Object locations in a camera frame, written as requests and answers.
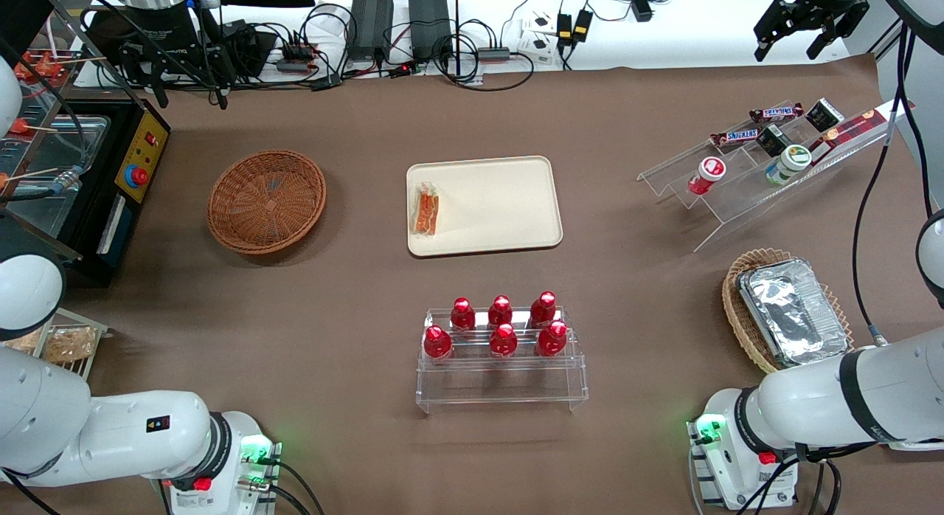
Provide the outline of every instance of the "yellow panel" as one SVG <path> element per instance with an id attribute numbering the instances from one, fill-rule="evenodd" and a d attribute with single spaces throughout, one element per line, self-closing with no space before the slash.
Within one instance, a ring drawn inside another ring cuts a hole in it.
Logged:
<path id="1" fill-rule="evenodd" d="M 115 176 L 115 185 L 125 191 L 132 199 L 141 203 L 145 199 L 145 192 L 151 185 L 154 176 L 154 170 L 158 166 L 158 159 L 161 158 L 161 152 L 164 151 L 164 145 L 167 144 L 168 131 L 163 128 L 158 119 L 154 118 L 150 112 L 145 112 L 141 122 L 138 124 L 138 131 L 134 133 L 134 139 L 131 140 L 131 146 L 128 146 L 128 152 L 125 154 L 125 161 L 122 162 L 121 170 Z M 142 168 L 147 172 L 147 182 L 138 188 L 131 188 L 125 180 L 125 174 L 129 167 Z"/>

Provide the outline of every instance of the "brown tablecloth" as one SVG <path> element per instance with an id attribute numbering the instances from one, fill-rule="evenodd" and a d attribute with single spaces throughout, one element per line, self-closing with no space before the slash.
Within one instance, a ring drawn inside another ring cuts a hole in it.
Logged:
<path id="1" fill-rule="evenodd" d="M 871 57 L 549 72 L 502 94 L 434 77 L 373 79 L 318 94 L 241 92 L 227 111 L 210 108 L 205 94 L 172 95 L 163 114 L 175 132 L 121 276 L 65 303 L 117 331 L 101 344 L 92 390 L 192 390 L 213 409 L 253 415 L 285 442 L 285 460 L 331 515 L 694 513 L 684 421 L 715 391 L 762 378 L 725 319 L 722 277 L 748 249 L 788 249 L 811 260 L 857 343 L 868 343 L 850 244 L 878 148 L 695 254 L 704 212 L 660 200 L 635 178 L 750 108 L 822 96 L 847 114 L 879 104 Z M 266 148 L 311 156 L 328 186 L 316 228 L 276 263 L 226 252 L 205 223 L 217 176 Z M 407 168 L 519 155 L 553 164 L 560 246 L 427 260 L 408 253 Z M 921 222 L 920 178 L 899 138 L 867 210 L 861 256 L 864 299 L 890 340 L 944 323 L 914 260 Z M 569 307 L 590 400 L 573 414 L 512 405 L 425 417 L 414 404 L 425 310 L 460 294 L 524 304 L 543 289 Z M 840 512 L 940 512 L 940 461 L 885 448 L 840 460 Z M 802 470 L 799 505 L 777 513 L 806 512 L 815 474 Z M 37 512 L 0 489 L 3 512 Z M 162 512 L 135 477 L 38 494 L 68 515 Z"/>

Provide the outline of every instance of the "white table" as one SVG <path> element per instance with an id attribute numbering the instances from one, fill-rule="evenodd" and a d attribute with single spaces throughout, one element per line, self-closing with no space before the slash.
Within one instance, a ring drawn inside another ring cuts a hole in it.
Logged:
<path id="1" fill-rule="evenodd" d="M 350 5 L 351 0 L 316 0 L 326 3 Z M 409 20 L 408 0 L 394 0 L 394 24 Z M 494 28 L 502 30 L 502 23 L 508 20 L 510 12 L 523 0 L 459 0 L 460 21 L 479 18 Z M 574 18 L 585 0 L 564 0 L 563 11 Z M 827 47 L 814 61 L 806 58 L 809 47 L 817 33 L 800 32 L 778 41 L 763 63 L 754 59 L 757 47 L 753 27 L 773 0 L 672 0 L 668 4 L 652 4 L 653 16 L 648 23 L 637 23 L 630 13 L 623 21 L 600 21 L 594 18 L 587 41 L 580 44 L 569 59 L 569 64 L 577 70 L 600 70 L 614 67 L 637 69 L 657 68 L 697 68 L 697 67 L 738 67 L 757 65 L 786 65 L 798 63 L 822 63 L 849 57 L 843 42 L 836 41 Z M 516 14 L 515 20 L 505 30 L 504 45 L 515 51 L 521 37 L 521 19 L 530 11 L 546 11 L 554 14 L 561 0 L 530 0 Z M 455 16 L 455 0 L 448 0 L 449 12 Z M 616 1 L 590 0 L 591 7 L 604 18 L 623 17 L 626 5 Z M 237 18 L 249 23 L 275 21 L 292 29 L 300 28 L 301 21 L 308 14 L 307 8 L 262 8 L 262 7 L 223 7 L 223 21 L 235 21 Z M 333 18 L 321 17 L 309 24 L 311 42 L 317 42 L 321 50 L 337 67 L 343 38 L 338 33 L 338 25 Z M 395 38 L 405 28 L 397 27 L 392 31 Z M 468 24 L 463 32 L 471 35 L 479 46 L 487 46 L 485 31 L 481 27 Z M 404 35 L 398 46 L 409 50 L 410 34 Z M 407 61 L 410 55 L 398 49 L 392 50 L 391 62 Z M 489 72 L 527 71 L 529 65 L 523 59 L 513 59 L 508 63 L 482 65 L 485 74 Z M 537 65 L 536 70 L 561 70 L 560 62 L 552 65 Z M 429 67 L 425 74 L 438 74 Z M 280 81 L 297 79 L 293 75 L 281 75 L 274 70 L 274 65 L 266 65 L 260 75 L 264 80 Z M 98 80 L 94 67 L 86 66 L 78 78 L 78 85 L 94 86 Z"/>

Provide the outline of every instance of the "brown wicker basket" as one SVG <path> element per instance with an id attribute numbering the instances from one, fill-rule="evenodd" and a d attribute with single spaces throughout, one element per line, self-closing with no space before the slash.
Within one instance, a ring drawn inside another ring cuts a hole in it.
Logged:
<path id="1" fill-rule="evenodd" d="M 738 257 L 735 263 L 731 265 L 731 269 L 728 270 L 728 275 L 724 278 L 724 283 L 721 286 L 724 312 L 728 314 L 728 321 L 731 323 L 732 329 L 735 330 L 738 343 L 741 343 L 741 347 L 748 354 L 748 357 L 751 357 L 751 360 L 765 373 L 774 373 L 776 370 L 782 370 L 783 367 L 774 360 L 764 336 L 757 327 L 757 322 L 754 321 L 754 317 L 749 312 L 741 293 L 738 292 L 738 275 L 745 270 L 774 265 L 790 258 L 790 254 L 783 252 L 781 249 L 755 249 L 752 252 L 747 252 Z M 836 311 L 836 316 L 839 317 L 839 322 L 842 323 L 843 329 L 846 330 L 846 336 L 849 337 L 849 341 L 852 343 L 853 334 L 849 330 L 846 314 L 843 314 L 839 307 L 839 301 L 836 300 L 836 296 L 833 296 L 833 292 L 830 292 L 828 286 L 823 283 L 820 283 L 819 286 L 822 287 L 826 299 L 829 299 L 830 305 Z"/>
<path id="2" fill-rule="evenodd" d="M 314 161 L 290 150 L 265 150 L 216 180 L 206 223 L 213 238 L 234 252 L 278 252 L 309 232 L 326 196 L 325 176 Z"/>

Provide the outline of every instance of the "control panel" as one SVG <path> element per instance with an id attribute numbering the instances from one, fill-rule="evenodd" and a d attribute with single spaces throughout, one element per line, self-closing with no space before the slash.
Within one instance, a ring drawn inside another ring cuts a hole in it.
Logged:
<path id="1" fill-rule="evenodd" d="M 169 132 L 163 128 L 154 115 L 145 112 L 144 118 L 138 124 L 125 154 L 125 161 L 115 175 L 115 185 L 125 191 L 132 199 L 141 203 L 145 199 L 145 192 L 158 166 Z"/>

